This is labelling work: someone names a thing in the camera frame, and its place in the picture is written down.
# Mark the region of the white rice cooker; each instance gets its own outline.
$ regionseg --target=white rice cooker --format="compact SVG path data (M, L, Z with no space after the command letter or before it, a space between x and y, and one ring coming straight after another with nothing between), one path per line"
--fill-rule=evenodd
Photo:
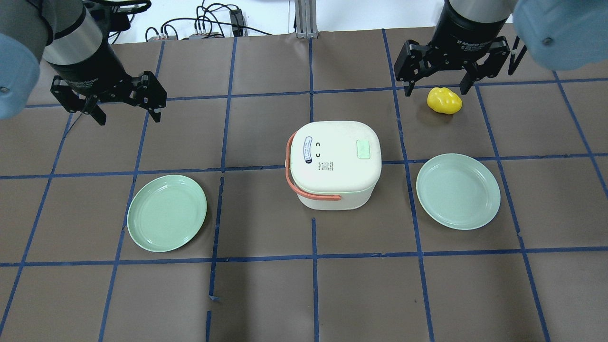
M356 121L311 122L289 138L286 154L289 186L304 205L317 210L362 206L382 169L378 136Z

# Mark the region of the plate rim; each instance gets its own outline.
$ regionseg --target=plate rim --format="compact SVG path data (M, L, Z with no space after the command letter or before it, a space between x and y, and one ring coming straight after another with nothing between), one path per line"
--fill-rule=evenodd
M497 192L497 193L498 193L498 196L496 197L496 203L497 203L497 205L496 205L496 212L495 212L495 213L493 213L492 217L491 217L491 218L490 218L490 219L489 219L487 222L485 222L485 223L483 223L483 224L481 224L481 225L478 225L478 224L472 225L472 227L471 227L471 228L470 228L470 227L468 227L468 226L466 226L466 227L454 226L454 225L451 225L451 224L450 224L450 223L448 223L448 222L445 222L445 221L443 221L443 220L439 219L438 217L436 217L436 215L431 214L431 213L429 212L428 208L427 208L427 207L424 205L424 201L422 200L421 195L420 195L420 179L421 179L420 174L423 172L423 170L424 170L424 168L425 168L425 167L431 167L431 166L430 166L430 165L432 164L432 163L430 163L431 161L435 160L435 162L436 162L436 159L446 158L447 156L458 156L459 158L460 158L460 157L464 157L464 159L467 159L468 161L474 161L474 163L473 163L473 164L477 166L477 167L476 167L476 169L477 169L477 170L478 170L478 167L479 167L479 166L481 166L481 167L483 167L485 170L487 170L487 171L488 171L488 173L489 173L489 174L492 176L492 178L491 178L491 179L492 179L492 180L494 180L494 182L491 182L491 183L490 183L490 186L491 186L491 187L496 186L496 189L498 190L498 192ZM420 202L420 205L422 206L422 208L424 209L424 211L425 211L425 212L426 212L426 213L427 213L427 214L428 214L428 215L429 215L429 216L430 216L430 217L431 217L433 220L435 220L435 221L436 221L436 222L438 222L439 224L441 224L441 225L443 225L443 226L446 226L446 227L448 227L448 228L451 228L451 229L456 229L456 230L460 230L460 231L470 231L470 230L473 230L473 229L478 229L478 228L481 228L481 227L483 227L483 226L487 225L488 223L490 223L490 222L491 222L491 221L492 221L492 220L493 220L493 219L496 217L496 215L498 214L498 211L499 211L499 209L500 209L500 204L501 204L501 195L502 195L502 194L501 194L501 192L500 192L500 186L498 185L498 181L496 180L496 177L494 176L494 174L492 173L492 171L490 171L490 170L489 170L489 169L488 169L488 168L487 168L485 165L483 165L483 164L482 164L480 161L476 160L475 158L472 158L472 157L470 157L470 156L463 155L463 154L460 154L460 153L443 153L442 155L434 156L433 158L429 159L427 162L425 162L425 163L422 165L422 167L420 168L420 171L418 171L418 176L416 177L416 196L418 197L418 201Z
M196 231L194 232L194 234L193 234L193 235L192 235L192 236L191 236L189 239L185 240L185 241L184 241L182 244L178 245L177 247L170 248L170 249L168 249L168 250L166 250L166 249L151 250L151 249L149 249L149 248L147 248L147 247L143 246L141 243L139 243L139 242L137 241L137 239L135 239L135 238L133 237L133 233L132 233L132 231L131 231L131 227L129 226L129 221L130 221L130 220L129 220L129 217L130 217L130 215L131 215L131 208L133 207L133 204L134 204L134 203L136 203L136 198L137 198L137 197L138 197L138 196L139 196L139 195L140 195L142 192L147 191L147 190L148 190L148 189L151 187L151 185L150 185L150 184L152 184L152 183L154 183L154 182L157 182L158 180L162 180L163 178L178 178L178 179L187 179L187 181L188 181L188 182L191 182L192 184L195 184L195 185L196 185L196 187L198 187L196 190L200 190L200 191L201 191L202 200L204 201L204 204L205 204L205 210L204 210L203 215L202 215L202 222L201 222L201 226L200 226L198 229L196 229ZM147 251L154 252L154 253L164 253L164 252L173 251L173 250L176 250L176 249L178 249L178 248L180 248L180 247L184 246L186 243L188 243L189 241L191 241L191 240L194 238L194 236L196 236L196 235L198 234L198 232L201 230L201 228L202 228L202 224L205 222L205 218L207 218L207 205L208 205L208 203L207 203L207 195L205 194L205 192L204 192L204 190L202 189L202 187L200 186L200 184L198 184L198 183L197 183L195 180L193 180L192 178L190 178L190 177L188 177L188 176L184 176L184 175L164 175L164 176L160 176L160 177L158 177L158 178L155 178L155 179L153 179L153 180L151 180L151 181L147 182L147 183L146 183L146 185L144 185L144 186L143 186L141 189L139 189L139 191L137 191L137 193L135 194L135 196L133 196L133 199L131 200L131 203L129 204L129 209L127 210L127 213L126 213L126 228L127 228L127 231L129 232L129 236L131 236L131 240L133 240L133 242L135 242L135 244L136 244L137 246L140 246L141 248L143 248L143 249L145 249L145 250L147 250Z

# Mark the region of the grid line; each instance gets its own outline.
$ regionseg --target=grid line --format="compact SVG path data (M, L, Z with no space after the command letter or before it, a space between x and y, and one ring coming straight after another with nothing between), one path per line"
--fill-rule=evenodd
M477 86L513 86L513 85L545 85L554 83L580 83L580 82L606 82L608 78L594 78L594 79L573 79L573 80L543 80L543 81L517 81L517 82L486 82L476 83ZM457 88L458 84L437 84L437 85L417 85L414 89L429 89L436 86L443 86L448 88ZM313 94L327 94L335 92L366 92L366 91L386 91L392 90L393 87L378 87L378 88L350 88L350 89L324 89L324 90L313 90ZM260 96L289 96L289 95L302 95L309 93L310 91L288 91L288 92L260 92L250 94L232 94L232 97L260 97ZM184 96L184 97L167 97L167 101L186 101L186 100L208 100L208 99L227 99L228 95L206 95L206 96ZM59 107L59 103L47 103L42 105L27 105L26 108L49 108Z
M219 179L219 194L218 194L218 208L215 214L215 233L213 235L213 253L211 257L211 274L209 276L209 297L213 298L215 291L215 268L218 262L218 246L219 246L219 226L222 215L222 200L224 193L224 177Z
M158 78L159 76L159 72L161 70L161 63L162 63L162 56L163 53L165 51L165 42L163 41L161 43L161 51L159 52L158 55L158 62L156 63L156 72L155 72L155 76ZM129 196L126 200L126 209L125 209L125 216L123 218L123 225L122 225L122 229L120 230L120 236L118 239L118 245L116 247L116 255L114 256L114 263L112 266L112 275L110 276L110 282L108 285L108 294L106 297L106 302L103 308L103 316L102 316L102 322L99 328L99 338L98 338L98 342L102 342L103 341L103 335L105 333L106 330L106 322L108 320L108 312L109 312L109 308L110 308L110 303L112 301L112 293L114 291L114 282L116 281L116 273L118 271L118 266L119 266L119 260L120 260L120 252L122 251L122 243L125 239L125 227L126 227L126 220L127 220L127 216L129 213L129 207L131 206L131 201L133 200L133 193L135 192L135 183L137 181L137 175L138 175L138 171L139 171L139 163L141 162L142 159L142 151L143 151L143 142L146 138L146 131L148 128L148 119L149 119L150 115L146 115L145 118L143 119L143 125L142 125L142 134L139 138L139 147L137 149L137 158L135 160L135 168L133 170L133 180L131 182L131 189L129 190Z
M399 130L399 140L401 143L401 153L403 154L403 160L408 160L406 145L403 140L403 127L401 125L401 112L399 110L399 100L397 98L397 87L395 86L395 73L393 71L393 62L390 58L390 50L389 50L389 41L386 37L386 31L382 29L382 38L384 39L384 48L386 50L387 62L389 64L390 70L390 80L393 86L393 100L395 101L395 113L396 113L396 121L397 121L397 129ZM416 204L414 202L414 196L412 191L412 179L410 174L410 166L408 163L403 164L406 169L406 182L407 182L407 193L410 200L410 210L412 211L412 222L414 226L414 235L416 237L416 252L418 254L418 266L420 268L420 281L422 285L422 292L424 298L424 310L426 312L426 323L429 329L429 339L430 342L435 341L435 334L433 332L433 322L430 314L430 304L429 304L429 292L426 287L426 275L424 272L424 254L422 249L422 243L420 242L420 232L418 230L418 217L416 216Z
M526 248L528 254L543 253L587 253L608 252L608 246L580 246L580 247L546 247ZM521 249L510 250L456 250L456 251L424 251L424 256L481 256L493 254L520 254ZM377 252L377 253L337 253L337 254L288 254L282 256L258 256L258 257L219 257L216 262L264 262L285 260L313 260L313 259L369 259L390 257L418 257L417 252ZM212 257L196 257L182 259L140 259L119 260L119 265L151 265L168 263L212 263ZM2 262L0 267L19 267L19 262ZM78 260L78 261L36 261L25 262L24 267L48 267L48 266L97 266L113 265L114 260Z
M205 342L209 342L211 337L211 310L207 311L207 322L205 324Z
M545 316L542 311L541 301L538 297L538 292L536 291L536 283L534 282L534 276L532 274L532 268L530 267L530 261L528 260L528 254L526 252L526 247L523 242L523 237L520 233L519 221L517 220L517 214L515 213L515 207L513 205L513 198L511 197L511 191L509 190L509 184L506 181L505 170L502 166L502 161L500 157L500 153L498 151L498 147L496 145L496 140L494 139L494 133L492 132L492 126L490 126L490 121L488 119L488 112L486 111L486 107L483 104L482 93L479 90L479 87L475 85L475 91L477 93L477 98L479 99L479 105L482 109L483 120L486 123L486 127L488 129L488 135L490 141L492 142L492 149L494 150L494 154L496 156L496 163L498 164L500 177L502 179L503 187L505 188L506 200L509 203L509 209L511 211L511 217L513 218L513 225L515 226L515 232L517 234L517 239L519 241L519 248L521 249L523 264L526 268L526 273L528 274L528 281L530 282L530 289L532 291L532 297L534 298L534 304L536 305L536 311L538 313L539 321L541 323L542 333L545 337L545 342L550 342L551 337L549 336L549 330L547 329L547 323L545 322Z
M55 154L55 161L53 162L53 167L51 168L50 174L53 175L55 173L55 169L57 168L57 163L59 162L59 156L61 155L61 150L63 149L63 144L66 141L66 136L70 128L70 122L72 121L73 114L70 113L67 117L66 126L63 130L63 135L61 137L61 141L59 143L59 147L57 148L57 153ZM26 247L23 251L23 255L21 256L21 261L19 263L19 268L17 270L17 274L15 276L15 281L13 282L13 287L11 288L9 294L9 300L6 303L6 307L4 308L4 313L2 314L2 320L0 321L0 337L2 336L2 332L4 331L4 325L6 324L6 319L9 316L9 310L11 305L13 304L13 299L15 298L15 292L17 291L17 286L19 285L19 280L21 279L21 272L23 272L23 267L25 265L27 254L30 251L30 247L32 246L32 240L34 238L34 234L36 233L36 228L38 227L38 222L40 220L40 215L42 214L42 210L44 207L44 202L46 201L46 197L49 194L50 184L53 179L49 178L46 182L46 187L44 188L44 193L42 195L42 199L40 200L40 205L38 206L38 211L36 212L36 218L34 219L34 223L32 225L32 230L30 231L30 235L27 238Z
M308 73L310 85L310 122L314 122L313 38L308 39Z
M607 157L608 153L593 153L594 157ZM575 153L571 155L544 155L544 156L501 156L502 161L509 160L532 160L532 159L565 159L565 158L589 158L589 154L586 153ZM478 161L495 161L496 157L474 157ZM429 159L410 159L407 161L408 164L420 164L428 162ZM403 164L402 160L387 160L383 161L382 165L395 165ZM259 166L235 166L226 167L226 172L234 171L249 171L249 170L274 170L284 169L285 165L259 165ZM161 173L199 173L199 172L221 172L220 167L209 167L207 169L166 169L166 170L143 170L137 171L138 175L155 175ZM86 173L56 173L53 175L12 175L12 176L0 176L0 180L28 180L28 179L39 179L39 178L72 178L72 177L103 177L103 176L132 176L135 172L133 171L110 171L110 172L86 172Z
M564 98L564 102L566 103L566 106L568 107L568 111L570 112L572 121L574 122L574 125L576 126L576 129L578 130L578 134L581 136L582 143L585 145L585 149L587 149L587 156L591 159L593 168L595 169L595 172L598 174L599 182L602 184L602 190L604 190L604 195L606 195L606 198L608 198L608 188L606 187L606 182L604 181L604 177L602 176L602 171L600 171L600 169L599 169L598 162L595 160L593 152L591 151L591 146L589 145L587 138L585 138L585 133L583 133L583 131L582 131L581 124L578 122L578 119L576 118L576 114L574 113L574 109L572 109L572 105L570 104L570 101L568 100L568 96L566 96L566 91L564 91L564 86L562 86L562 83L559 80L557 72L553 71L553 76L555 77L555 80L558 82L559 92L562 94L562 97Z
M311 220L313 233L313 312L314 312L314 342L319 342L319 276L317 273L317 220Z
M232 82L234 80L234 62L237 54L238 38L234 37L232 41L232 59L230 60L230 75L228 79L228 96L226 97L226 119L224 120L224 140L222 143L222 162L221 171L226 171L226 147L228 145L228 125L230 124L230 103L232 101Z

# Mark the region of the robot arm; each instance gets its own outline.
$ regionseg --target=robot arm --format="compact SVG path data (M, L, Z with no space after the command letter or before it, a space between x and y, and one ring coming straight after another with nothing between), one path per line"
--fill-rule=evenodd
M150 71L138 77L125 72L107 37L111 17L118 13L126 19L126 14L98 2L109 1L0 0L4 13L0 41L8 45L0 52L5 61L0 69L0 118L25 107L43 58L59 74L52 82L52 94L71 113L81 111L104 125L106 115L98 102L125 102L148 110L155 122L160 121L167 92Z
M510 54L498 33L511 13L517 34L547 69L576 69L608 58L607 1L445 0L429 44L407 40L395 61L396 79L407 83L406 96L418 80L437 71L465 69L462 94L474 82L495 77Z

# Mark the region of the metal frame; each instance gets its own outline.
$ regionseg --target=metal frame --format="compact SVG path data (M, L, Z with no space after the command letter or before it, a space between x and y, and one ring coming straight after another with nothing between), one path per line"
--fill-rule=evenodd
M295 0L295 35L298 38L317 38L317 0Z

